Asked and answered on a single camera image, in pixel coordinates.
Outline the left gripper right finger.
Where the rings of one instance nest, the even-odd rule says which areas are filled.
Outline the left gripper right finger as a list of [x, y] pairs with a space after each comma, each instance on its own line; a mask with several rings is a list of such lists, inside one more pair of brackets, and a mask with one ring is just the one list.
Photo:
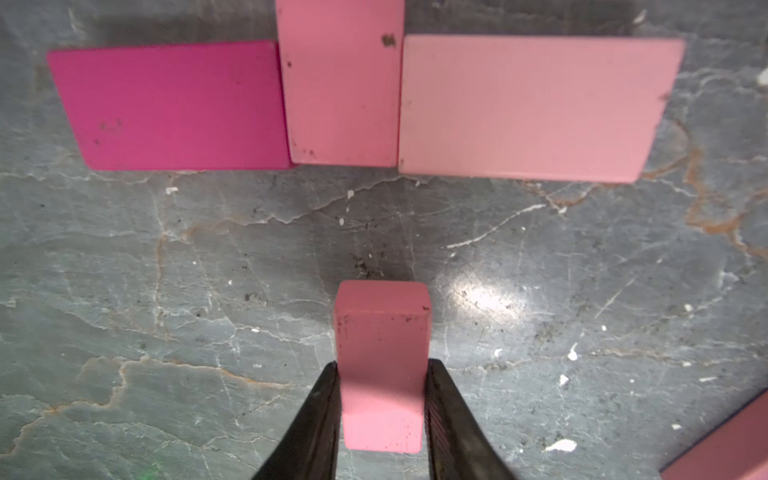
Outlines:
[[428, 361], [425, 430], [432, 480], [514, 480], [494, 451], [443, 362]]

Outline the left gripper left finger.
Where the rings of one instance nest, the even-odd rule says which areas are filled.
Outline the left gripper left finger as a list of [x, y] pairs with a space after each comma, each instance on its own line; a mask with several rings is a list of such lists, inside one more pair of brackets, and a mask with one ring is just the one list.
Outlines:
[[341, 426], [340, 377], [329, 362], [253, 480], [334, 480]]

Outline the light pink block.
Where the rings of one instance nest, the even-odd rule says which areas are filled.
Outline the light pink block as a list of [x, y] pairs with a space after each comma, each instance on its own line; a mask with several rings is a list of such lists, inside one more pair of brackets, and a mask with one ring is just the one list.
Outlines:
[[664, 38], [409, 35], [399, 169], [634, 182], [684, 50]]
[[405, 4], [276, 4], [287, 133], [299, 165], [397, 163]]

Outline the magenta block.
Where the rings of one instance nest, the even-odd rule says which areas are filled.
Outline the magenta block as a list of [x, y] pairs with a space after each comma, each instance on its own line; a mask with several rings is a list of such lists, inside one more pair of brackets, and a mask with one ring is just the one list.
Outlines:
[[47, 62], [92, 170], [292, 166], [274, 41], [56, 50]]

